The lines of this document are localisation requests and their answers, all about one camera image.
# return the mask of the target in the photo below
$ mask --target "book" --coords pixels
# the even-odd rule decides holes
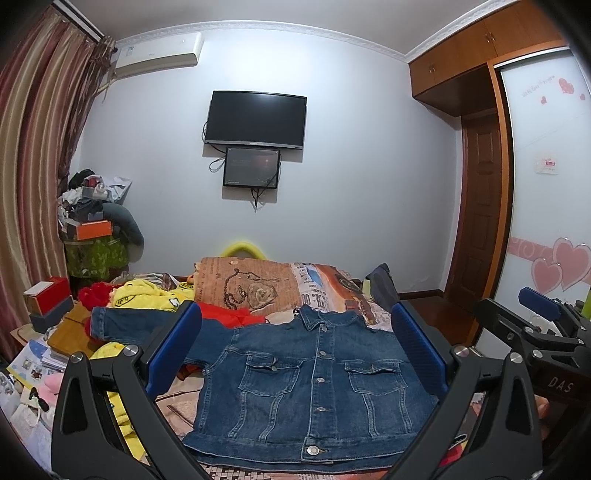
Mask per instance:
[[[43,353],[47,350],[47,345],[29,340],[7,370],[29,390],[43,385],[46,376],[59,372],[55,368],[43,365]]]

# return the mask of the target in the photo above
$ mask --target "green bag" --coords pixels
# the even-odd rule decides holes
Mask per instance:
[[[106,281],[110,268],[122,268],[129,263],[126,246],[112,235],[63,243],[68,273],[72,277]]]

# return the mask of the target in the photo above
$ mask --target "yellow ring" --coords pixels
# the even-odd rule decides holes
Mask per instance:
[[[236,252],[240,251],[248,252],[254,258],[258,258],[259,260],[267,259],[257,247],[248,242],[236,242],[235,244],[230,245],[220,254],[220,257],[233,257]]]

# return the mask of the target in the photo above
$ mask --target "wooden floor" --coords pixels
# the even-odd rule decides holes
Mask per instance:
[[[436,327],[452,345],[465,343],[474,317],[441,297],[412,299],[409,302],[428,325]]]

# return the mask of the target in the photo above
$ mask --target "television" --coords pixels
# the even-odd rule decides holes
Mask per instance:
[[[223,169],[223,185],[276,189],[279,166],[279,150],[228,147]]]
[[[302,149],[306,102],[296,95],[216,90],[205,143]]]

